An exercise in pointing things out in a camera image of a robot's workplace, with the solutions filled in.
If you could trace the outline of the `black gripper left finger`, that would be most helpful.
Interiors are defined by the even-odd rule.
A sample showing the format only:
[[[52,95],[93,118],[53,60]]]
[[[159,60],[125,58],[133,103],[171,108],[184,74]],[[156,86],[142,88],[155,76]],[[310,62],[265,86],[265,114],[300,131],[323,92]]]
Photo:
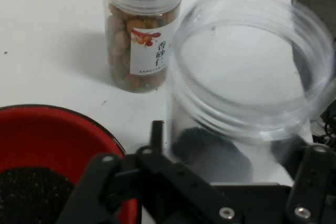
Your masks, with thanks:
[[[58,223],[117,223],[119,208],[130,199],[155,223],[242,223],[242,211],[224,194],[162,154],[163,126],[154,121],[149,145],[135,154],[95,156]]]

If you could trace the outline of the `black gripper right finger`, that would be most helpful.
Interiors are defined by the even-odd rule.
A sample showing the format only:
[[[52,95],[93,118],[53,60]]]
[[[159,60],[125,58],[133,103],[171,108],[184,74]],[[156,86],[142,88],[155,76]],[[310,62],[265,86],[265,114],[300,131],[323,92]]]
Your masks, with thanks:
[[[335,155],[325,145],[307,146],[286,203],[290,223],[322,223],[327,195],[335,195]]]

